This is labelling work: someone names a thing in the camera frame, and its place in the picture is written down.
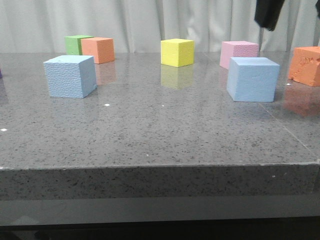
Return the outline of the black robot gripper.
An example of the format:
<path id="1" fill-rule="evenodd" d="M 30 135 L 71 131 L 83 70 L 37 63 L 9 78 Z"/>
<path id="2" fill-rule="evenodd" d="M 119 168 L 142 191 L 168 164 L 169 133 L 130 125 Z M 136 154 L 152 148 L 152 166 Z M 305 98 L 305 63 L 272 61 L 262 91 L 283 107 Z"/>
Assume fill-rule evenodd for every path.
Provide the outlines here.
<path id="1" fill-rule="evenodd" d="M 284 0 L 257 0 L 254 20 L 268 31 L 274 31 L 280 16 Z"/>

